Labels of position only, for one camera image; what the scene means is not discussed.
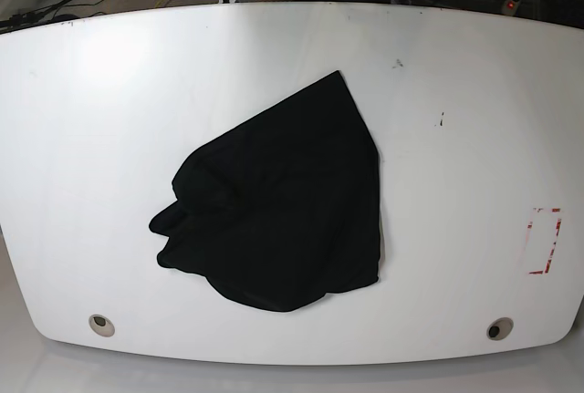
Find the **black T-shirt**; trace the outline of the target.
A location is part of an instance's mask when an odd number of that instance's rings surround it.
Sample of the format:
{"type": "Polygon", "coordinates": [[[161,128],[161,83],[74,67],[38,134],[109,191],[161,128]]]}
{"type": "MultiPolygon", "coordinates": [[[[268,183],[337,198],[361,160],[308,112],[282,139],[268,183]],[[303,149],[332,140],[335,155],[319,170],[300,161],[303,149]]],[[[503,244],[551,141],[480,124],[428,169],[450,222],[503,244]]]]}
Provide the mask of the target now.
{"type": "Polygon", "coordinates": [[[379,279],[380,156],[333,72],[191,153],[150,222],[158,264],[291,312],[379,279]]]}

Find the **red tape rectangle marking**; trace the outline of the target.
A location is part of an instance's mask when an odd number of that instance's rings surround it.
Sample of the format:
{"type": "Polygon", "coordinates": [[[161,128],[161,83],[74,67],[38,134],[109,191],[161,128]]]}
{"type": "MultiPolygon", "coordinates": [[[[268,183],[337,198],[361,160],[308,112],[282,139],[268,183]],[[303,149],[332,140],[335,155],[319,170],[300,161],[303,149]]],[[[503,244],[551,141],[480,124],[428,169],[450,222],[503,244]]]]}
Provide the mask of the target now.
{"type": "Polygon", "coordinates": [[[528,275],[543,275],[549,272],[561,224],[560,208],[534,208],[531,212],[522,256],[522,266],[528,275]]]}

